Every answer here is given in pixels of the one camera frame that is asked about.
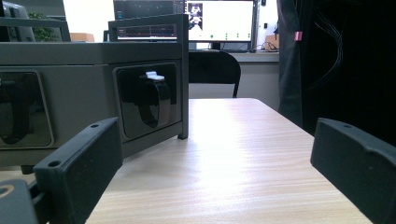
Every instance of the wooden table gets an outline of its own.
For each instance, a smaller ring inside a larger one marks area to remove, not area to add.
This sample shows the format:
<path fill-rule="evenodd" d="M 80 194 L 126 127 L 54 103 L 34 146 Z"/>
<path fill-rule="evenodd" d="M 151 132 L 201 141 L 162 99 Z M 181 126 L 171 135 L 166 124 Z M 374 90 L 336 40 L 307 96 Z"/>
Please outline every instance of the wooden table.
<path fill-rule="evenodd" d="M 125 160 L 87 223 L 370 223 L 312 144 L 258 100 L 190 100 L 189 138 Z"/>

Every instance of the white wall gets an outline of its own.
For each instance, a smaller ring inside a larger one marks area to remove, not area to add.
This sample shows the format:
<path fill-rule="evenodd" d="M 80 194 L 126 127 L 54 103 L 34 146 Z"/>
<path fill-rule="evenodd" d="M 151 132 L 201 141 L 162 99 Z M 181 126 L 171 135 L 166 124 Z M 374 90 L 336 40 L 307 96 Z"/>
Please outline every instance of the white wall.
<path fill-rule="evenodd" d="M 103 31 L 114 21 L 113 0 L 64 0 L 70 33 L 88 33 L 103 41 Z"/>

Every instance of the red tag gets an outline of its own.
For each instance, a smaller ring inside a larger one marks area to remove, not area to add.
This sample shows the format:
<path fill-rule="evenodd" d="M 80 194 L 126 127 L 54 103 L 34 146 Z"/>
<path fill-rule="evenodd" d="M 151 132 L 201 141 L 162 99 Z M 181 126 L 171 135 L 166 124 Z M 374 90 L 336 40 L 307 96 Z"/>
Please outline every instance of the red tag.
<path fill-rule="evenodd" d="M 294 34 L 294 41 L 302 41 L 303 40 L 303 31 L 297 31 Z"/>

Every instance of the screen display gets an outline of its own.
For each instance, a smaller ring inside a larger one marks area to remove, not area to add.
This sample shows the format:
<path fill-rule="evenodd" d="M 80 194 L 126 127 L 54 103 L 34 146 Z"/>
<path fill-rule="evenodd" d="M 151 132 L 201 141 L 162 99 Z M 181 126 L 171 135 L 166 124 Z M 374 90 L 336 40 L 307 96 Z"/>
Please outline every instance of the screen display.
<path fill-rule="evenodd" d="M 116 20 L 161 16 L 184 13 L 184 2 L 178 0 L 139 1 L 114 0 Z M 119 40 L 131 39 L 176 39 L 175 25 L 150 25 L 141 27 L 120 27 Z"/>
<path fill-rule="evenodd" d="M 253 1 L 187 0 L 189 40 L 197 42 L 249 42 Z"/>

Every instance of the chair backrest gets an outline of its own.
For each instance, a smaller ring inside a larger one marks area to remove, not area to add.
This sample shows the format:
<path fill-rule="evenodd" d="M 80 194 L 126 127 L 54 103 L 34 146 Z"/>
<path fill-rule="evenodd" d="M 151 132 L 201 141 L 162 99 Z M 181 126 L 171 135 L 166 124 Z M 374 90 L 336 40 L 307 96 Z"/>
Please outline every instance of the chair backrest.
<path fill-rule="evenodd" d="M 189 83 L 234 84 L 236 98 L 241 78 L 239 62 L 221 50 L 189 51 Z"/>

